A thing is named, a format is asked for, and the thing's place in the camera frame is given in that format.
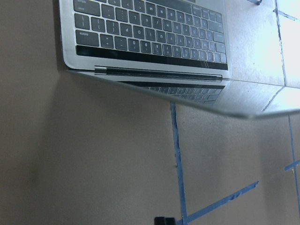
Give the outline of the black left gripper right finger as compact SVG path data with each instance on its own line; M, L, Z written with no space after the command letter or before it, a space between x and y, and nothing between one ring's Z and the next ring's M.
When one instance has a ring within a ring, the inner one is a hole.
M166 217L165 224L166 225L176 225L176 220L174 217Z

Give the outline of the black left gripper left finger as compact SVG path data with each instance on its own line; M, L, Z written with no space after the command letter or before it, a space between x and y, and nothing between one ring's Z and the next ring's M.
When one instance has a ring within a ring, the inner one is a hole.
M165 225L165 217L155 217L154 225Z

